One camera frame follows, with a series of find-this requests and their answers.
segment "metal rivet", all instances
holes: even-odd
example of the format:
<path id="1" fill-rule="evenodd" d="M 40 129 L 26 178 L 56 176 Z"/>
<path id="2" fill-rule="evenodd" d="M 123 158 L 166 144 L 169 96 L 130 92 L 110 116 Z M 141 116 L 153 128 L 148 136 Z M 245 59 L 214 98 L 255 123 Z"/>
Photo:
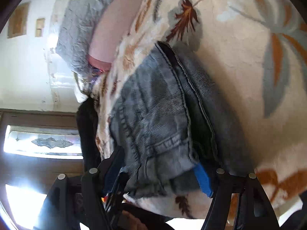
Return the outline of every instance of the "metal rivet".
<path id="1" fill-rule="evenodd" d="M 249 176 L 250 179 L 256 179 L 257 178 L 257 176 L 254 173 L 250 173 L 248 176 Z"/>
<path id="2" fill-rule="evenodd" d="M 218 174 L 224 174 L 225 173 L 225 170 L 223 170 L 223 169 L 221 169 L 221 168 L 218 168 L 217 170 L 216 170 L 216 172 L 218 173 Z"/>
<path id="3" fill-rule="evenodd" d="M 59 175 L 58 175 L 58 179 L 59 179 L 59 180 L 63 180 L 65 177 L 66 177 L 65 174 L 59 174 Z"/>
<path id="4" fill-rule="evenodd" d="M 98 172 L 98 170 L 96 168 L 91 168 L 90 169 L 90 173 L 91 174 L 96 174 Z"/>

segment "brown leaf print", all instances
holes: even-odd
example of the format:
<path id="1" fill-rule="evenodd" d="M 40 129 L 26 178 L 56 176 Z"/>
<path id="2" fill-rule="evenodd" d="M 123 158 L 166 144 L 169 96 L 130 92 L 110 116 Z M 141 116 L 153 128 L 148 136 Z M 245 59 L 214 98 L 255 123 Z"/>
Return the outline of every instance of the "brown leaf print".
<path id="1" fill-rule="evenodd" d="M 103 146 L 103 147 L 104 147 L 107 143 L 108 143 L 108 141 L 102 140 L 102 146 Z"/>
<path id="2" fill-rule="evenodd" d="M 259 14 L 264 20 L 253 18 L 233 7 L 234 11 L 242 16 L 258 22 L 271 30 L 271 40 L 267 45 L 267 51 L 264 55 L 263 67 L 263 99 L 264 99 L 264 117 L 268 118 L 277 107 L 282 103 L 286 87 L 290 83 L 290 59 L 285 44 L 290 45 L 291 50 L 297 55 L 297 60 L 301 65 L 301 74 L 303 75 L 304 90 L 307 93 L 307 25 L 300 21 L 300 25 L 293 27 L 297 16 L 294 14 L 292 3 L 288 0 L 282 0 L 279 16 L 274 14 L 272 4 L 268 0 L 254 0 Z"/>
<path id="3" fill-rule="evenodd" d="M 100 106 L 100 98 L 99 95 L 94 97 L 94 108 L 96 111 L 99 110 L 99 106 Z"/>
<path id="4" fill-rule="evenodd" d="M 256 173 L 256 175 L 261 185 L 271 184 L 275 186 L 275 190 L 270 198 L 271 203 L 276 198 L 279 189 L 286 191 L 287 195 L 283 196 L 283 199 L 289 200 L 307 188 L 307 170 L 299 170 L 280 183 L 278 183 L 277 173 L 273 169 L 263 170 Z"/>
<path id="5" fill-rule="evenodd" d="M 113 95 L 115 92 L 116 92 L 116 88 L 117 88 L 117 83 L 119 82 L 119 80 L 115 81 L 113 83 L 113 88 L 112 88 L 112 91 L 111 91 L 111 95 Z"/>
<path id="6" fill-rule="evenodd" d="M 145 8 L 141 11 L 141 13 L 139 14 L 139 17 L 136 21 L 136 24 L 135 24 L 135 32 L 138 32 L 139 28 L 141 27 L 144 19 L 145 19 L 145 16 L 150 8 L 150 5 L 151 5 L 151 0 L 148 0 L 147 3 L 146 3 L 146 6 Z"/>
<path id="7" fill-rule="evenodd" d="M 122 63 L 124 70 L 130 70 L 132 67 L 135 66 L 135 63 L 134 63 L 135 50 L 139 46 L 144 35 L 145 33 L 139 38 L 139 40 L 135 44 L 128 45 L 126 47 L 124 57 L 123 57 L 123 63 Z"/>
<path id="8" fill-rule="evenodd" d="M 99 145 L 101 143 L 100 138 L 96 137 L 96 144 Z"/>
<path id="9" fill-rule="evenodd" d="M 282 34 L 282 35 L 292 44 L 293 47 L 295 47 L 295 49 L 302 56 L 303 61 L 307 65 L 307 51 L 302 47 L 302 45 L 300 43 L 297 42 L 297 40 L 295 40 L 291 36 L 289 36 L 287 34 Z"/>
<path id="10" fill-rule="evenodd" d="M 273 169 L 267 169 L 256 173 L 259 182 L 262 185 L 272 184 L 274 186 L 278 185 L 277 173 Z"/>
<path id="11" fill-rule="evenodd" d="M 177 35 L 177 40 L 180 37 L 180 40 L 182 41 L 183 34 L 185 33 L 185 29 L 188 32 L 188 26 L 190 25 L 190 28 L 194 30 L 195 27 L 193 24 L 193 19 L 199 23 L 196 11 L 194 9 L 194 6 L 196 6 L 200 1 L 198 0 L 194 5 L 192 5 L 192 2 L 189 0 L 183 0 L 181 7 L 183 9 L 183 12 L 181 14 L 175 14 L 176 19 L 179 19 L 175 27 L 171 30 L 171 33 L 166 37 L 166 41 L 169 42 L 171 39 L 173 39 Z"/>
<path id="12" fill-rule="evenodd" d="M 302 22 L 300 24 L 300 30 L 302 30 L 302 31 L 307 33 L 307 24 L 305 22 Z"/>
<path id="13" fill-rule="evenodd" d="M 284 21 L 284 26 L 286 26 L 289 23 L 289 21 L 290 21 L 290 19 L 292 17 L 292 6 L 291 6 L 290 3 L 285 3 L 284 4 L 284 8 L 285 8 L 285 14 L 286 14 L 285 21 Z"/>
<path id="14" fill-rule="evenodd" d="M 175 203 L 178 204 L 179 209 L 181 209 L 182 215 L 186 215 L 190 219 L 194 219 L 191 215 L 190 205 L 188 204 L 188 199 L 185 196 L 177 196 L 175 198 Z"/>
<path id="15" fill-rule="evenodd" d="M 272 39 L 273 61 L 274 61 L 274 86 L 276 86 L 281 71 L 283 49 L 281 42 L 275 33 L 271 34 L 271 39 Z"/>
<path id="16" fill-rule="evenodd" d="M 260 10 L 260 12 L 262 12 L 265 16 L 268 16 L 268 7 L 265 0 L 255 0 L 255 1 L 258 5 L 258 9 Z"/>
<path id="17" fill-rule="evenodd" d="M 101 87 L 101 96 L 103 97 L 106 94 L 107 88 L 106 88 L 106 79 L 107 75 L 103 78 L 102 87 Z"/>

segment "blanket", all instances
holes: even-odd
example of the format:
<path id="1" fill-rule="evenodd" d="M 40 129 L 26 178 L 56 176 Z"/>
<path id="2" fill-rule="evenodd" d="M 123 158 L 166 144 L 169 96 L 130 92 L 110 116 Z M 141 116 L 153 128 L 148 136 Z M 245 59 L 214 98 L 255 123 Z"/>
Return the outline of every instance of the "blanket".
<path id="1" fill-rule="evenodd" d="M 108 120 L 113 104 L 158 40 L 183 41 L 203 61 L 239 117 L 273 207 L 306 190 L 307 24 L 289 0 L 144 0 L 110 72 L 94 86 L 101 157 L 113 151 Z M 211 202 L 200 191 L 128 200 L 187 218 L 205 218 Z"/>
<path id="2" fill-rule="evenodd" d="M 91 82 L 100 70 L 88 63 L 88 50 L 101 15 L 113 0 L 70 0 L 65 10 L 56 53 L 69 68 Z"/>

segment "denim jeans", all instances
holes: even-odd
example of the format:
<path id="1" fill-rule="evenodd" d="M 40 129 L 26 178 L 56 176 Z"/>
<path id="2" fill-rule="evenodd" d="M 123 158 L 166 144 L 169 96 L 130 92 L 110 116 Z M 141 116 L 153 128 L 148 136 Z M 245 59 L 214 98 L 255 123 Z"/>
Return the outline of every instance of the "denim jeans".
<path id="1" fill-rule="evenodd" d="M 126 191 L 135 198 L 199 189 L 193 168 L 200 161 L 209 164 L 210 177 L 216 165 L 242 175 L 253 170 L 248 155 L 239 164 L 232 161 L 232 156 L 242 156 L 241 150 L 229 149 L 245 147 L 242 131 L 183 44 L 173 50 L 156 43 L 125 82 L 111 113 L 110 133 L 114 148 L 125 150 L 123 170 L 130 175 Z"/>

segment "gray quilted fabric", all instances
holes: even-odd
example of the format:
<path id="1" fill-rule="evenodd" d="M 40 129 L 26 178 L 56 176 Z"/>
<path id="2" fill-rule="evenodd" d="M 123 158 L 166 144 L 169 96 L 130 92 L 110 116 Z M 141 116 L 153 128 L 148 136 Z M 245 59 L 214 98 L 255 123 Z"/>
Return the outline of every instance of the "gray quilted fabric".
<path id="1" fill-rule="evenodd" d="M 89 65 L 87 54 L 95 26 L 113 0 L 71 0 L 59 31 L 56 53 L 72 71 L 91 77 L 95 68 Z"/>

